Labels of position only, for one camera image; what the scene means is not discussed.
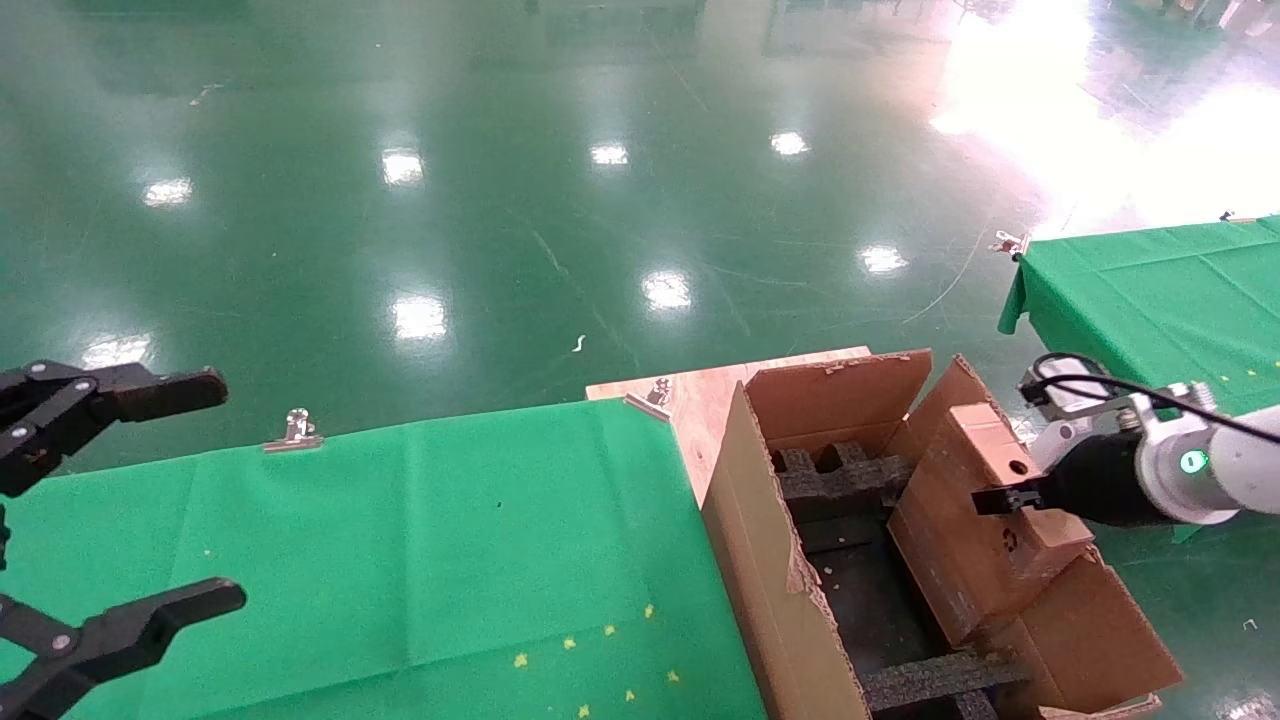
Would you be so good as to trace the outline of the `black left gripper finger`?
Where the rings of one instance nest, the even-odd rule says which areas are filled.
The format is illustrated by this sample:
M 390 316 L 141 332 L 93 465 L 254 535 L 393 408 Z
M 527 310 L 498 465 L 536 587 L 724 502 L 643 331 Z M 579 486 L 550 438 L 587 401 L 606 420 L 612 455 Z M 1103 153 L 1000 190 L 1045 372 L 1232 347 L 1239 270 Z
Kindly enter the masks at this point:
M 33 657 L 3 683 L 1 716 L 60 719 L 99 685 L 159 664 L 187 626 L 246 602 L 238 583 L 214 577 L 113 606 L 72 626 L 5 594 L 3 641 Z
M 156 375 L 140 363 L 82 369 L 31 363 L 1 378 L 1 492 L 17 498 L 114 423 L 152 421 L 227 402 L 212 368 Z

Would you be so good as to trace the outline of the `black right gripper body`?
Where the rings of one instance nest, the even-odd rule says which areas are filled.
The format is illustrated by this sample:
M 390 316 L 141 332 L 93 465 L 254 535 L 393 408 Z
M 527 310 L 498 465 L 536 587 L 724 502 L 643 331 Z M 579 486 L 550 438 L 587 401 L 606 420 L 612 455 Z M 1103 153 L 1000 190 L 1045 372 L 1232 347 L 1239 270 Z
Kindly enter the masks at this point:
M 1091 436 L 1044 474 L 1044 506 L 1112 528 L 1166 527 L 1138 477 L 1140 437 Z

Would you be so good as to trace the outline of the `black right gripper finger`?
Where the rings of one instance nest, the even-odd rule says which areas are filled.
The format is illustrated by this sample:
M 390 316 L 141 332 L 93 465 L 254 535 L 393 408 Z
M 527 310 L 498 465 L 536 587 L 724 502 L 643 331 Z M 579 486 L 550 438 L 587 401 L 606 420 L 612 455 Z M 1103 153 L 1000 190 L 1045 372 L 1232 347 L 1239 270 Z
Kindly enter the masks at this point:
M 1043 510 L 1047 507 L 1039 480 L 1024 480 L 975 491 L 972 493 L 972 502 L 975 512 L 980 516 L 1010 515 L 1020 512 L 1023 509 Z

